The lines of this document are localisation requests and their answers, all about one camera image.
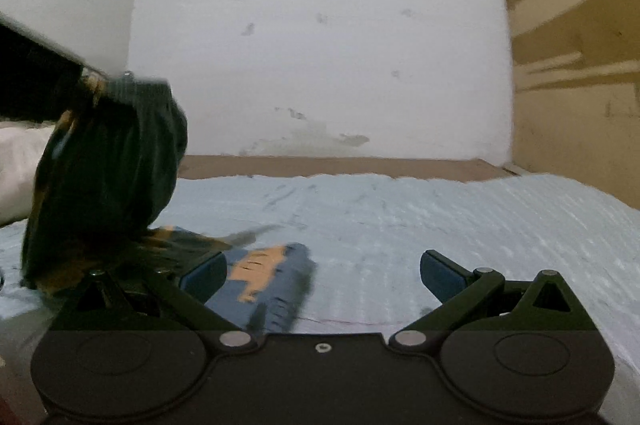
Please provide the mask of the blue pants with orange trucks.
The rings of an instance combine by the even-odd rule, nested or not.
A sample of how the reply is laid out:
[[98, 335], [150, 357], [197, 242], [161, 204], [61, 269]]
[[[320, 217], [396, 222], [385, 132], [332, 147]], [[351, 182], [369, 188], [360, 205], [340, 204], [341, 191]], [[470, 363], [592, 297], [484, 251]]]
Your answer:
[[221, 253], [226, 281], [206, 306], [256, 335], [290, 331], [314, 273], [307, 247], [258, 247], [264, 227], [209, 237], [159, 226], [186, 153], [186, 116], [166, 82], [105, 81], [96, 104], [63, 113], [40, 158], [22, 246], [24, 286], [67, 298], [92, 268], [142, 260], [178, 269]]

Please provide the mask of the cream rolled quilt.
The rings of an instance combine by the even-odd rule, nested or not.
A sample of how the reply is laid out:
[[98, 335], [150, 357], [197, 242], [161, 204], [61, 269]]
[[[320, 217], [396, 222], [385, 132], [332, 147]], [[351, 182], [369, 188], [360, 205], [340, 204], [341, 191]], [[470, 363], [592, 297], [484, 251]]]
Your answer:
[[35, 174], [54, 126], [1, 122], [0, 219], [2, 226], [29, 216]]

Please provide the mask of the light blue bedsheet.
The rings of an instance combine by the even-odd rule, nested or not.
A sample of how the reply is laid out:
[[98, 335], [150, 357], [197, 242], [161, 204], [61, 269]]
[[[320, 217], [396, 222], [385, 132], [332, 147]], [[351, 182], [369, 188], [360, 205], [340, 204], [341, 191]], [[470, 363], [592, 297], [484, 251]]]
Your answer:
[[548, 174], [183, 179], [158, 223], [307, 245], [316, 270], [295, 322], [304, 333], [386, 333], [433, 307], [418, 277], [425, 249], [519, 279], [558, 269], [613, 349], [604, 416], [638, 422], [639, 213], [590, 186]]

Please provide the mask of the yellowish wooden wardrobe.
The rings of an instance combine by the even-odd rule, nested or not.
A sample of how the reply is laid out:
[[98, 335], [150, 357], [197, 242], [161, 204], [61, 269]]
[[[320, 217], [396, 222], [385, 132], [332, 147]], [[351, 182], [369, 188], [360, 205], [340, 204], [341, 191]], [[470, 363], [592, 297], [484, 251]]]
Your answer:
[[506, 0], [515, 165], [639, 203], [639, 0]]

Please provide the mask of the brown wooden bed frame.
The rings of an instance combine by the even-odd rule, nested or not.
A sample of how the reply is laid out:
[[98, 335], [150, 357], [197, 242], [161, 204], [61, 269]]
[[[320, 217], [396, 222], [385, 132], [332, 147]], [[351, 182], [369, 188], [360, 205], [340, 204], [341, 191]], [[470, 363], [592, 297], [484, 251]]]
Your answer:
[[318, 174], [382, 174], [392, 178], [444, 179], [460, 182], [512, 177], [513, 172], [481, 159], [396, 159], [374, 157], [218, 156], [188, 155], [180, 165], [182, 179], [233, 176], [278, 178]]

